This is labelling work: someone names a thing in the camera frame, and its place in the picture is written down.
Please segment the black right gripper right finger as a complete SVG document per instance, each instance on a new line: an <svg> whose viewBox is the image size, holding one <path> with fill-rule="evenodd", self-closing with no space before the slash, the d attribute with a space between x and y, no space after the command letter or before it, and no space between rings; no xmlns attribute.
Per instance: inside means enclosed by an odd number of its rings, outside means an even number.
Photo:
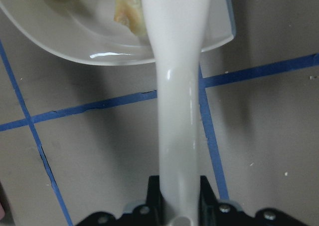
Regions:
<svg viewBox="0 0 319 226"><path fill-rule="evenodd" d="M201 226L215 226L217 198L206 176L200 176L199 220Z"/></svg>

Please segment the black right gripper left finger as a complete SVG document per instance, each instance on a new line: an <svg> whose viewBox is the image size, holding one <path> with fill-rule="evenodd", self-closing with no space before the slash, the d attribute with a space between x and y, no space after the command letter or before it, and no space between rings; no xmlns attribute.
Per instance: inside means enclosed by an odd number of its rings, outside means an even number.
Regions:
<svg viewBox="0 0 319 226"><path fill-rule="evenodd" d="M151 219L152 226L163 225L163 197L160 192L160 177L150 176L146 197L146 206L150 209L147 216Z"/></svg>

